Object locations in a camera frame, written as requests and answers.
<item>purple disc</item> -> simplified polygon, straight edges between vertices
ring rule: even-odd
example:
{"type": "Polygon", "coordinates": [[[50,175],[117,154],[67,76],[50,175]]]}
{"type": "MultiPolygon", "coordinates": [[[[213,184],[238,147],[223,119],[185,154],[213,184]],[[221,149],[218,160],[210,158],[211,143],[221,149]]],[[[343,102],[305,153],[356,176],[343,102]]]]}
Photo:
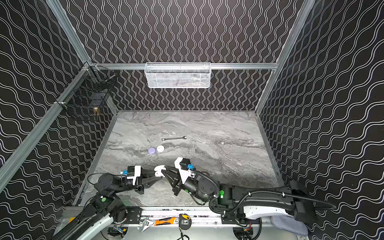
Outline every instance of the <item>purple disc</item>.
{"type": "Polygon", "coordinates": [[[151,155],[154,155],[154,154],[156,153],[156,148],[154,148],[154,147],[150,147],[150,148],[148,149],[148,153],[151,154],[151,155]]]}

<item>black mesh basket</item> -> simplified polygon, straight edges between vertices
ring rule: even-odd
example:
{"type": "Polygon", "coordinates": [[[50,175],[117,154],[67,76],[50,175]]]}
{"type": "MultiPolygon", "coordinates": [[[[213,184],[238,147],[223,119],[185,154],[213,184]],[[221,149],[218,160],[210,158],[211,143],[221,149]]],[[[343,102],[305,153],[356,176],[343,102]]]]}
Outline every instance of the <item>black mesh basket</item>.
{"type": "Polygon", "coordinates": [[[114,71],[92,66],[71,92],[68,101],[60,105],[75,120],[99,121],[116,78],[114,71]]]}

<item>gray marble surface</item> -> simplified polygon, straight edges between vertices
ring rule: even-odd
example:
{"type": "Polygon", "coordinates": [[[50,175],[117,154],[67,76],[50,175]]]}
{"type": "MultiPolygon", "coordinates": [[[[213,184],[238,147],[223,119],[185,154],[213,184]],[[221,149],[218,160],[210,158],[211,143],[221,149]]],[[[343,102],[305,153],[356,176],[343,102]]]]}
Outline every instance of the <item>gray marble surface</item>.
{"type": "MultiPolygon", "coordinates": [[[[174,166],[177,157],[191,160],[221,183],[246,187],[276,187],[276,176],[253,112],[120,112],[95,172],[119,174],[127,166],[174,166]],[[187,136],[186,140],[161,141],[187,136]],[[149,147],[163,145],[164,152],[148,154],[149,147]]],[[[98,175],[90,180],[96,182],[98,175]]],[[[94,195],[93,186],[85,199],[94,195]]],[[[144,195],[118,194],[127,205],[195,206],[188,193],[172,192],[162,179],[144,195]]]]}

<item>gray cloth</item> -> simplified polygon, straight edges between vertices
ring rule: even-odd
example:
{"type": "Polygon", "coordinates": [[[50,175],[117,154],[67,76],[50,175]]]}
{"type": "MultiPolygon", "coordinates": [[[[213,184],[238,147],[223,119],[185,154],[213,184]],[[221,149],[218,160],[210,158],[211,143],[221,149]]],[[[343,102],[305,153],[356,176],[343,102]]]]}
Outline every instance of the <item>gray cloth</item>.
{"type": "Polygon", "coordinates": [[[300,236],[305,237],[308,235],[307,226],[302,222],[296,221],[293,217],[272,216],[272,224],[276,228],[286,230],[300,236]]]}

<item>wallpaper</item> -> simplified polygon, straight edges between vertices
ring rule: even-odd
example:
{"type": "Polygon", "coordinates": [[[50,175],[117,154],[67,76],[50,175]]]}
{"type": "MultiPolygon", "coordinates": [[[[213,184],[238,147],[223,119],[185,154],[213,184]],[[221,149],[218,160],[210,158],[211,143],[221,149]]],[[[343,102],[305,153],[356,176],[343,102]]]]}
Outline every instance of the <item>wallpaper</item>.
{"type": "Polygon", "coordinates": [[[283,180],[333,202],[310,238],[384,238],[384,1],[317,0],[260,115],[283,180]]]}
{"type": "Polygon", "coordinates": [[[60,2],[96,63],[270,63],[303,0],[60,2]]]}
{"type": "Polygon", "coordinates": [[[0,1],[0,167],[82,66],[45,0],[0,1]]]}
{"type": "Polygon", "coordinates": [[[72,205],[112,120],[57,117],[0,194],[0,239],[50,239],[64,206],[72,205]]]}
{"type": "Polygon", "coordinates": [[[271,70],[213,70],[209,88],[149,88],[144,71],[121,71],[111,93],[120,110],[254,110],[271,70]]]}

